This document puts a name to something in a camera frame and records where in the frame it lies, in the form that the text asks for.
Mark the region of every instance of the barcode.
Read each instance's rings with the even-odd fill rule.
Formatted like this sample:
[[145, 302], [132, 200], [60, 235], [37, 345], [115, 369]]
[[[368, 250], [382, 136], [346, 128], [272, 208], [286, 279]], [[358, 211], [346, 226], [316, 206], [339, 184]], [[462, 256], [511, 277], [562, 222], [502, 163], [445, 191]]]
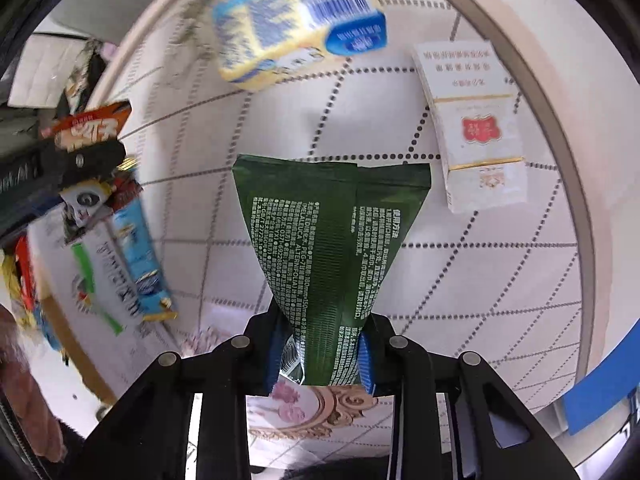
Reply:
[[305, 4], [316, 25], [341, 22], [371, 12], [367, 0], [310, 0]]

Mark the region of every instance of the blue panel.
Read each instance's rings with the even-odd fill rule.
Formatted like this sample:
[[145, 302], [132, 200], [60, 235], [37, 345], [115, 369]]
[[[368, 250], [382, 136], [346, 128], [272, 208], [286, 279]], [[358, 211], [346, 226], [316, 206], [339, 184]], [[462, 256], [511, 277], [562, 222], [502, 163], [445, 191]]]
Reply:
[[562, 396], [569, 434], [608, 412], [640, 383], [640, 321], [598, 367]]

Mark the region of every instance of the red label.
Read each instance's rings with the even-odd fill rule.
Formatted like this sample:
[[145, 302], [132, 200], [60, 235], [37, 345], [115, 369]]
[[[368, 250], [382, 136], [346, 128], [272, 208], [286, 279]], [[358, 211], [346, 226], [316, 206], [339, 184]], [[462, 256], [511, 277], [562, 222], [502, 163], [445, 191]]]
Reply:
[[465, 117], [462, 119], [462, 128], [465, 139], [468, 142], [476, 140], [480, 144], [486, 144], [490, 140], [500, 139], [502, 135], [497, 121], [492, 115], [475, 119]]

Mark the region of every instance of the cigarette pack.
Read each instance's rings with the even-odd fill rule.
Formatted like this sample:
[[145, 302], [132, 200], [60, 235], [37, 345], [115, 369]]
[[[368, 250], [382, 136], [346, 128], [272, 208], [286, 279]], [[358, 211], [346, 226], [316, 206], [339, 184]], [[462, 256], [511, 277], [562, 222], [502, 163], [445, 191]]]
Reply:
[[527, 175], [507, 72], [488, 41], [414, 48], [454, 213], [524, 202]]

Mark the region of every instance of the green packet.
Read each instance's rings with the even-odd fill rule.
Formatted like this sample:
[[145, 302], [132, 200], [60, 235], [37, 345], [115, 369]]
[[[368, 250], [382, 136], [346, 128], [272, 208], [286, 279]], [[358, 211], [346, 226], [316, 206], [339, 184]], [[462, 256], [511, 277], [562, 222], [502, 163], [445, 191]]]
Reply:
[[232, 171], [258, 261], [292, 327], [281, 372], [300, 384], [358, 382], [358, 338], [429, 192], [430, 166], [240, 155]]

